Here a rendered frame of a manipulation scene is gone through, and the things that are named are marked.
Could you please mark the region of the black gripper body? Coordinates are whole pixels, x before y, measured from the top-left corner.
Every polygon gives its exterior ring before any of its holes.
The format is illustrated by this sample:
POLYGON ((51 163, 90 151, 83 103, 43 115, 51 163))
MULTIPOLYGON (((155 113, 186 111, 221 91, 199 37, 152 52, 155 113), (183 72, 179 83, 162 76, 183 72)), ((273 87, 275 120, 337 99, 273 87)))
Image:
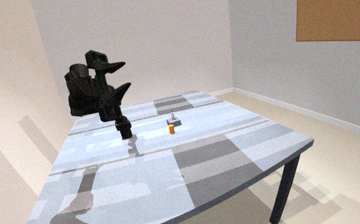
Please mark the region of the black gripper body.
MULTIPOLYGON (((85 59, 86 59, 87 67, 90 69, 95 69, 93 65, 94 60, 108 62, 108 58, 104 53, 95 52, 94 50, 90 50, 89 52, 87 52, 85 54, 85 59)), ((95 78, 89 78, 88 84, 90 85, 92 94, 95 93, 95 95, 98 95, 99 97, 93 100, 81 101, 81 102, 86 105, 91 105, 95 102, 99 102, 100 106, 98 106, 98 113, 102 122, 116 121, 121 119, 123 115, 120 106, 104 106, 102 101, 101 95, 109 93, 108 84, 106 82, 106 77, 105 77, 107 73, 101 71, 99 72, 95 71, 95 73, 96 73, 95 78)))

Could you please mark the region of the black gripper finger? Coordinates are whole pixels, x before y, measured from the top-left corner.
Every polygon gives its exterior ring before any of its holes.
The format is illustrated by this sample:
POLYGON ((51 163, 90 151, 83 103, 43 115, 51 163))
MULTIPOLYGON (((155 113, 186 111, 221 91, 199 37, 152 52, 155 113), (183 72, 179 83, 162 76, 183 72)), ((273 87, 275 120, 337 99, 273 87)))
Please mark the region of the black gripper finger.
POLYGON ((104 106, 120 106, 125 92, 130 87, 130 85, 131 82, 127 82, 113 91, 101 95, 104 106))
POLYGON ((105 73, 113 73, 116 70, 120 69, 125 64, 126 64, 125 62, 108 63, 108 62, 102 62, 100 60, 93 61, 95 71, 97 71, 97 72, 101 71, 101 72, 105 72, 105 73))

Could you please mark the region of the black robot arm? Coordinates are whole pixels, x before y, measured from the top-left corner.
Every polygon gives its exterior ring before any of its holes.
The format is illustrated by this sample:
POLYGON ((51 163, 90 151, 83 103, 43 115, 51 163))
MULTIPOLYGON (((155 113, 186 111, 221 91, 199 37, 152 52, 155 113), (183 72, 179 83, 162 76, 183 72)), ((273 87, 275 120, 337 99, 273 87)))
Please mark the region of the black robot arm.
MULTIPOLYGON (((65 75, 66 84, 70 95, 68 97, 69 107, 72 116, 86 116, 98 113, 99 102, 86 105, 81 101, 93 100, 98 95, 92 94, 90 85, 88 84, 89 68, 85 64, 73 64, 70 66, 70 72, 65 75)), ((123 116, 115 121, 117 131, 120 131, 122 140, 132 138, 131 122, 123 116)))

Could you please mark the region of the orange translucent cylinder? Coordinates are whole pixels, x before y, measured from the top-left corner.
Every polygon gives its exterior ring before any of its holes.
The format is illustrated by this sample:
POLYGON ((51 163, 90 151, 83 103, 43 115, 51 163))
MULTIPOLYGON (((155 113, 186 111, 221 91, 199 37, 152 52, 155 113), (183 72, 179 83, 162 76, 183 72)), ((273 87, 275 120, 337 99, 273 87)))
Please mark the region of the orange translucent cylinder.
POLYGON ((170 134, 175 134, 174 127, 172 124, 169 125, 169 131, 170 131, 170 134))

